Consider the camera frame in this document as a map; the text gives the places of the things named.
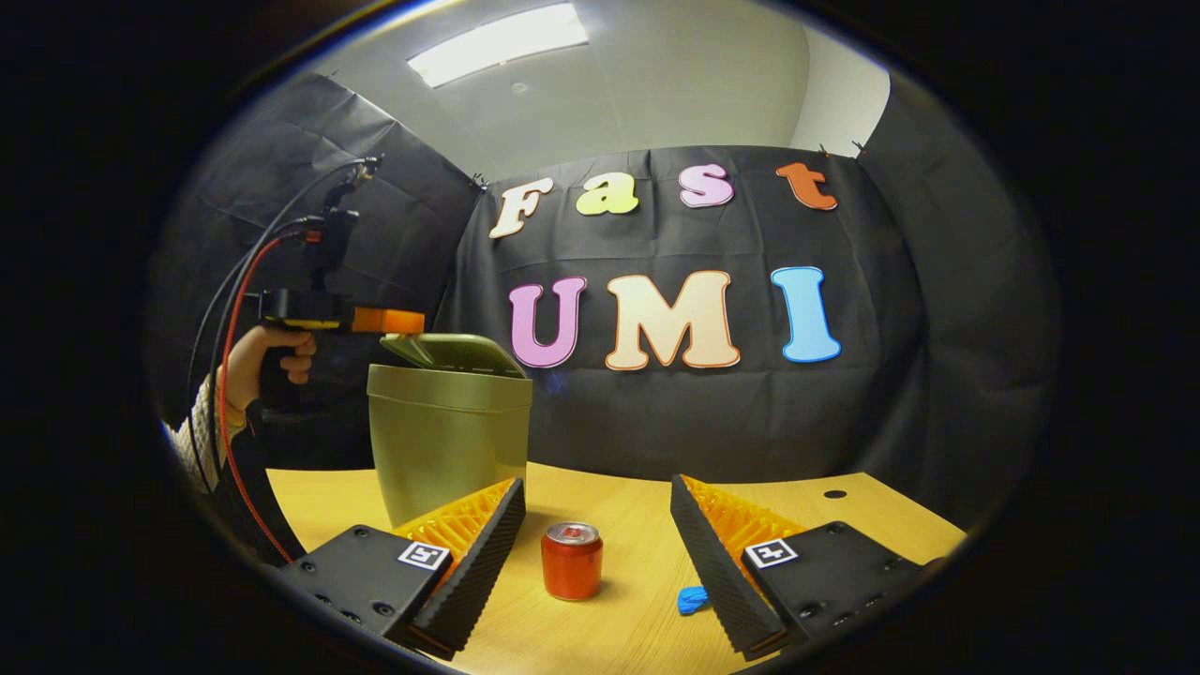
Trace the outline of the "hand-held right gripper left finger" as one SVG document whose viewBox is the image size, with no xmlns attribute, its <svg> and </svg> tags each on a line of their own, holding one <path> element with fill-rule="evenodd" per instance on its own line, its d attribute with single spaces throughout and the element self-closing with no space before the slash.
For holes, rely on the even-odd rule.
<svg viewBox="0 0 1200 675">
<path fill-rule="evenodd" d="M 318 610 L 450 661 L 484 614 L 524 516 L 526 484 L 509 478 L 395 532 L 354 525 L 275 577 Z"/>
</svg>

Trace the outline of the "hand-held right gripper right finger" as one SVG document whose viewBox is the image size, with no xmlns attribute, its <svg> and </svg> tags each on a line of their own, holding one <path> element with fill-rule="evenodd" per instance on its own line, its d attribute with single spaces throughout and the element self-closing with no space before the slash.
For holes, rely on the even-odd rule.
<svg viewBox="0 0 1200 675">
<path fill-rule="evenodd" d="M 810 653 L 878 619 L 948 552 L 948 524 L 870 474 L 715 486 L 668 512 L 736 653 Z"/>
</svg>

